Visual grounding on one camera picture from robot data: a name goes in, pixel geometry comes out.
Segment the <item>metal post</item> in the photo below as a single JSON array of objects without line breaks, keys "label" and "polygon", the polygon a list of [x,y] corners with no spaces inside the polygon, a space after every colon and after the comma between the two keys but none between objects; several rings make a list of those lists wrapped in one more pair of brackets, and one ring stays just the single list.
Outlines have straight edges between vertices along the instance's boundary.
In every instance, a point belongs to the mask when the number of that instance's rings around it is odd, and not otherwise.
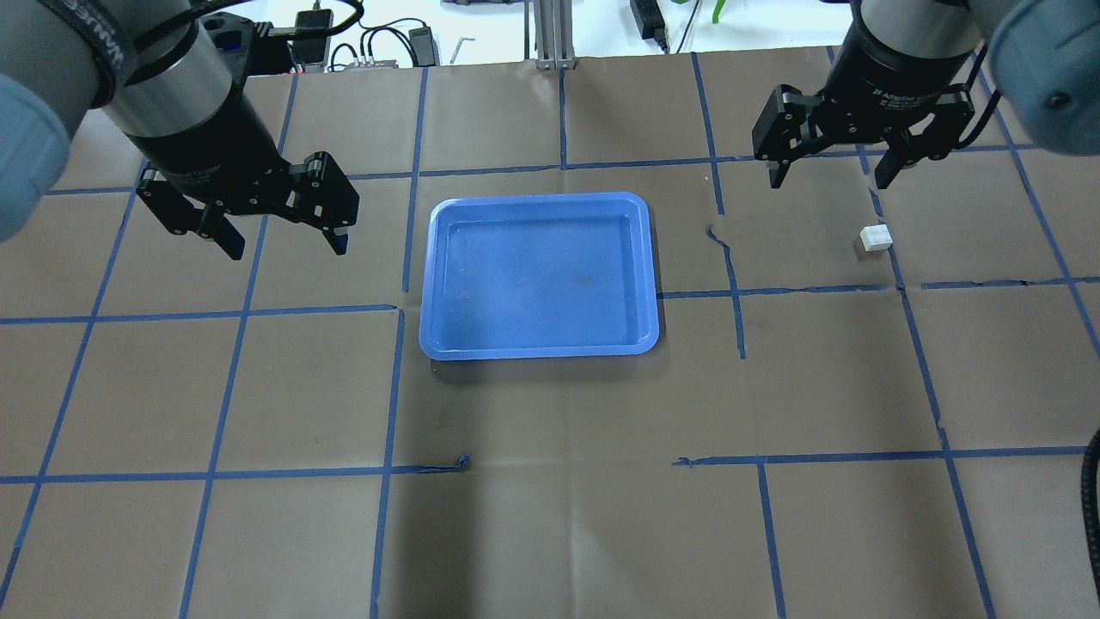
[{"label": "metal post", "polygon": [[572,0],[535,0],[536,66],[542,70],[573,68]]}]

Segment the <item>screw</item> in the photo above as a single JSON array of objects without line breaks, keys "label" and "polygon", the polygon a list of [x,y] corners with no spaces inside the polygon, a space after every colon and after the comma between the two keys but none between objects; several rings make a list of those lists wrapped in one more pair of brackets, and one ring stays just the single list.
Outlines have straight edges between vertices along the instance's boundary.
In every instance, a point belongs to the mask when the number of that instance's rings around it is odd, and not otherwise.
[{"label": "screw", "polygon": [[1054,95],[1050,95],[1049,99],[1046,100],[1046,107],[1056,110],[1066,107],[1066,104],[1072,100],[1074,98],[1065,92],[1055,92]]}]

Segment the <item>blue tray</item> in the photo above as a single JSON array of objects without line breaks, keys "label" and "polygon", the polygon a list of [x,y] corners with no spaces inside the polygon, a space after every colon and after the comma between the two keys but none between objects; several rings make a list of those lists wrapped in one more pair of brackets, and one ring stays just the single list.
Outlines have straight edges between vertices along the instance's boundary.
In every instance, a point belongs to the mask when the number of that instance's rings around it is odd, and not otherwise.
[{"label": "blue tray", "polygon": [[420,349],[432,360],[640,355],[659,334],[640,197],[461,198],[431,211]]}]

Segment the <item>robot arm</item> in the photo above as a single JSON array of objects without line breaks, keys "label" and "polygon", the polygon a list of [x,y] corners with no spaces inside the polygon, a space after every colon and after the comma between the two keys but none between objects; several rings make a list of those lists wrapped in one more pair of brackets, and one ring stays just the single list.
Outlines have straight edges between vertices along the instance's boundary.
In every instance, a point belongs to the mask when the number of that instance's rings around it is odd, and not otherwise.
[{"label": "robot arm", "polygon": [[[145,154],[138,195],[172,233],[195,232],[231,257],[244,239],[226,214],[272,213],[321,230],[338,253],[359,195],[331,155],[284,159],[244,96],[244,80],[293,65],[289,37],[230,13],[240,1],[14,0],[0,25],[0,239],[64,170],[89,108]],[[333,29],[352,25],[354,13]],[[202,206],[196,208],[187,198]]]},{"label": "robot arm", "polygon": [[[752,129],[754,154],[768,162],[772,187],[791,162],[833,144],[886,142],[875,170],[879,188],[905,166],[960,147],[975,110],[970,85],[952,80],[982,38],[998,88],[1036,144],[1100,153],[1100,4],[853,0],[851,10],[825,86],[812,96],[777,86]],[[930,115],[914,134],[911,128]]]}]

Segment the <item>white cube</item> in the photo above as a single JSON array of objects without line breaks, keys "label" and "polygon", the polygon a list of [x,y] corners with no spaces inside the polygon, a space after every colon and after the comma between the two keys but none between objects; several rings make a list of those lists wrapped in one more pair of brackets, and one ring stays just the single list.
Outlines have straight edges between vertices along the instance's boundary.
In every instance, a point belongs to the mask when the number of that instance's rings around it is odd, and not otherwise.
[{"label": "white cube", "polygon": [[864,228],[859,231],[859,239],[864,241],[864,248],[866,251],[882,251],[883,248],[890,248],[890,245],[893,244],[893,239],[890,237],[890,229],[887,228],[886,223]]}]

